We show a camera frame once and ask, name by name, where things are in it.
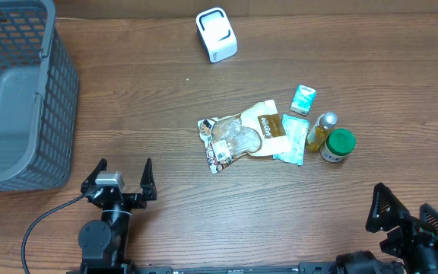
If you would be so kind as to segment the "teal large tissue pack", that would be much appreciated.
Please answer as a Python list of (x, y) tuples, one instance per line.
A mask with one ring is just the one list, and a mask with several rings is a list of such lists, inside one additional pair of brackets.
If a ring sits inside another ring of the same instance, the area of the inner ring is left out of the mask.
[(309, 121), (284, 114), (282, 118), (282, 125), (287, 135), (290, 151), (276, 154), (272, 157), (285, 163), (302, 166), (306, 136), (309, 130)]

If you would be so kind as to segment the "clear brown snack bag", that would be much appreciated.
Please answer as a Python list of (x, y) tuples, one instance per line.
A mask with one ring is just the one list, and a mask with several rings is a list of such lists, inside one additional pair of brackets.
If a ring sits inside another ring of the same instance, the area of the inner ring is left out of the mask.
[(211, 145), (218, 161), (272, 156), (291, 150), (274, 100), (258, 102), (232, 116), (220, 118), (211, 127)]

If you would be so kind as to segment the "green lid white jar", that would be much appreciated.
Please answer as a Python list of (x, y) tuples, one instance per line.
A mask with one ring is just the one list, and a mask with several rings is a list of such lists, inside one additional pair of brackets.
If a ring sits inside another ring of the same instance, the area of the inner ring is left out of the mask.
[(354, 134), (347, 129), (336, 129), (325, 140), (320, 149), (321, 156), (328, 162), (343, 161), (356, 146)]

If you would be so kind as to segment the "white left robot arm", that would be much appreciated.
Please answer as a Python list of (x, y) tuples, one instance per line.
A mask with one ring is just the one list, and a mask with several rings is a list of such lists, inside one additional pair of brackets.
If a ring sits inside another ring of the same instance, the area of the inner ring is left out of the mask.
[(125, 193), (122, 174), (108, 171), (101, 159), (81, 184), (88, 202), (102, 210), (101, 217), (89, 221), (79, 232), (82, 251), (80, 273), (136, 273), (137, 267), (125, 258), (132, 210), (145, 209), (148, 201), (157, 199), (157, 189), (149, 158), (141, 176), (140, 193)]

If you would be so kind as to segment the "small Kleenex tissue pack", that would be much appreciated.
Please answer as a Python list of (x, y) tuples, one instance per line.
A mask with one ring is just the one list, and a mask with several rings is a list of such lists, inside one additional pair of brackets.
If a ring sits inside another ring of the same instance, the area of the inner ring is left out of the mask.
[(316, 90), (305, 85), (298, 85), (291, 102), (290, 109), (303, 116), (307, 116), (316, 98)]

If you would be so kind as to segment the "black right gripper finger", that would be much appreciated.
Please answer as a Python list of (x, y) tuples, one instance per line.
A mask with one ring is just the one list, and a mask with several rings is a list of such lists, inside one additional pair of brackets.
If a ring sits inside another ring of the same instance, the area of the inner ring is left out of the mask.
[(399, 226), (402, 219), (408, 215), (408, 209), (384, 183), (374, 186), (372, 205), (366, 223), (368, 232), (390, 231)]
[(428, 225), (429, 232), (438, 238), (438, 211), (428, 203), (425, 203), (420, 207), (420, 219)]

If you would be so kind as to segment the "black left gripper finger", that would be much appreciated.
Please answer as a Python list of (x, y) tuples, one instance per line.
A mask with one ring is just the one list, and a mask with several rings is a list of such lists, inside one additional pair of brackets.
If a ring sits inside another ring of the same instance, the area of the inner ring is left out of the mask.
[(147, 159), (147, 162), (144, 166), (140, 187), (142, 189), (141, 197), (143, 200), (154, 201), (157, 199), (157, 188), (154, 181), (151, 158)]
[(107, 160), (105, 158), (101, 158), (98, 165), (94, 168), (94, 170), (87, 176), (84, 182), (81, 184), (81, 193), (86, 193), (90, 186), (95, 185), (96, 178), (98, 174), (106, 170), (107, 168)]

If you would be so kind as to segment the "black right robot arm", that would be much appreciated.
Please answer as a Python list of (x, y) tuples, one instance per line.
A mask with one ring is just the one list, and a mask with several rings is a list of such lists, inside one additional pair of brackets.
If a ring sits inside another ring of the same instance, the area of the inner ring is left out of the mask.
[(396, 261), (383, 262), (370, 251), (357, 251), (336, 257), (330, 273), (407, 273), (438, 274), (438, 211), (425, 203), (416, 218), (383, 183), (374, 186), (366, 230), (385, 231), (380, 250)]

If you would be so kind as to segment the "white red snack packet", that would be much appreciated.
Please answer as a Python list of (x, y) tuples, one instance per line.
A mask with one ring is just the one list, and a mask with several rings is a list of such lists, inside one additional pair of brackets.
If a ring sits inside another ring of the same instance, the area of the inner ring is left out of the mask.
[(219, 141), (215, 149), (215, 141), (212, 140), (212, 129), (218, 121), (217, 117), (198, 121), (199, 138), (204, 142), (208, 166), (213, 174), (217, 174), (230, 166), (238, 158), (232, 154), (225, 141)]

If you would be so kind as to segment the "yellow oil bottle silver cap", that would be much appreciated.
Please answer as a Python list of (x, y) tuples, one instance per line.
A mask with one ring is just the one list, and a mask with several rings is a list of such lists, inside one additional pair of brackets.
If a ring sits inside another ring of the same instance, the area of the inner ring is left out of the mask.
[(318, 151), (331, 132), (334, 131), (337, 122), (338, 116), (334, 112), (327, 112), (319, 116), (307, 134), (306, 148), (310, 151)]

